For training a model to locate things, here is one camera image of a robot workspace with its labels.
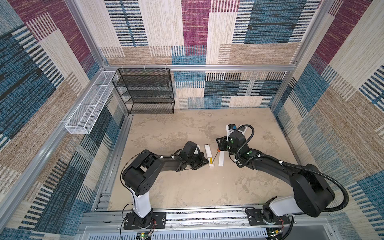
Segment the orange handled screwdriver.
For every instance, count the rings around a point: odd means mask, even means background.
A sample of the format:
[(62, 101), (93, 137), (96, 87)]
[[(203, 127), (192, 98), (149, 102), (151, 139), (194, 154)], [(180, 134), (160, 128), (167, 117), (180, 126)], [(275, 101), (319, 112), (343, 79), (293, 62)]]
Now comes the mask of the orange handled screwdriver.
[(216, 159), (216, 157), (217, 157), (218, 154), (219, 154), (219, 152), (217, 151), (216, 154), (214, 155), (214, 157), (212, 157), (212, 159), (213, 159), (213, 164), (214, 164), (214, 161), (215, 161), (215, 159)]

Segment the white battery cover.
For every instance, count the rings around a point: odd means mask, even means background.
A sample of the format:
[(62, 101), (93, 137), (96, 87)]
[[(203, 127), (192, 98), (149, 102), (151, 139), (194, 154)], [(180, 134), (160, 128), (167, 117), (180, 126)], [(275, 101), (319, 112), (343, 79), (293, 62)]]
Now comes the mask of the white battery cover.
[(225, 154), (226, 154), (225, 151), (221, 151), (219, 153), (219, 163), (218, 163), (219, 167), (223, 167), (224, 166)]

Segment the white remote with grey screen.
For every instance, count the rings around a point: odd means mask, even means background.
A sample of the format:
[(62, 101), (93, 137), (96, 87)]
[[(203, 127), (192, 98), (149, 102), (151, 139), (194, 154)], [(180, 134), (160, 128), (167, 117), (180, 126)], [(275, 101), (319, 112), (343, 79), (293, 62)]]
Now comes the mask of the white remote with grey screen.
[(242, 134), (245, 134), (245, 132), (247, 131), (248, 127), (246, 125), (242, 125), (238, 128), (238, 130), (242, 133)]

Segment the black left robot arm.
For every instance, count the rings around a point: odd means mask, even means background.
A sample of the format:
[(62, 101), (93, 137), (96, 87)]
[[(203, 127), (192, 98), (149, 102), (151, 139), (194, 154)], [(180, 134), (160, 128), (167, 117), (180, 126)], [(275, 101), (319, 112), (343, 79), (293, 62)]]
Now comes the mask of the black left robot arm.
[(143, 150), (124, 167), (120, 179), (133, 196), (134, 213), (144, 219), (153, 211), (149, 191), (161, 172), (198, 170), (208, 164), (209, 160), (200, 151), (199, 146), (188, 141), (183, 149), (168, 156)]

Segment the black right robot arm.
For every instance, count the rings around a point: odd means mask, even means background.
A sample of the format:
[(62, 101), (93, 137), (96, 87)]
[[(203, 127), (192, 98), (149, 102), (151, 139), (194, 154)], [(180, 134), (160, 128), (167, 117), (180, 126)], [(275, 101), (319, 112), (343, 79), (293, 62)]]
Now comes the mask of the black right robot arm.
[(315, 218), (335, 199), (335, 193), (326, 179), (315, 174), (319, 170), (314, 165), (283, 165), (278, 159), (249, 148), (246, 137), (240, 131), (216, 141), (220, 151), (227, 151), (235, 157), (239, 168), (262, 171), (292, 187), (292, 196), (273, 197), (263, 205), (261, 215), (267, 224), (274, 224), (278, 218), (288, 214), (300, 213)]

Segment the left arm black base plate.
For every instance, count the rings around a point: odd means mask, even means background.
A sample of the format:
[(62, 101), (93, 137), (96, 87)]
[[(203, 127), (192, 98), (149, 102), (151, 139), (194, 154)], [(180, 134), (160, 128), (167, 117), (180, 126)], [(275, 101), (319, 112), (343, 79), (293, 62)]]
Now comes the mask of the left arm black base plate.
[(147, 216), (140, 218), (135, 212), (126, 214), (123, 225), (124, 230), (150, 230), (164, 229), (167, 213), (151, 211)]

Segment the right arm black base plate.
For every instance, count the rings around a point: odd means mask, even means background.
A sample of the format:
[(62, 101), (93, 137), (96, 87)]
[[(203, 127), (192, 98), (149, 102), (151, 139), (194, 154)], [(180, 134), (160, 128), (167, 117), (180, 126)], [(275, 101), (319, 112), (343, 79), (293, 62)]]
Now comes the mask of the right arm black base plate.
[(269, 210), (247, 207), (245, 213), (250, 226), (289, 225), (291, 223), (289, 216), (278, 217)]

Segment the aluminium front rail frame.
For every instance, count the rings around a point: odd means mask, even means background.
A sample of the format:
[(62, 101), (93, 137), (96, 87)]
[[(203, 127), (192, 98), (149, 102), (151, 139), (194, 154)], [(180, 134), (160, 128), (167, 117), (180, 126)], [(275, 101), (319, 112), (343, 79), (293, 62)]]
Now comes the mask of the aluminium front rail frame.
[(77, 240), (340, 240), (341, 234), (328, 214), (317, 218), (284, 217), (274, 225), (252, 219), (246, 206), (159, 209), (166, 217), (157, 227), (125, 230), (123, 211), (85, 213)]

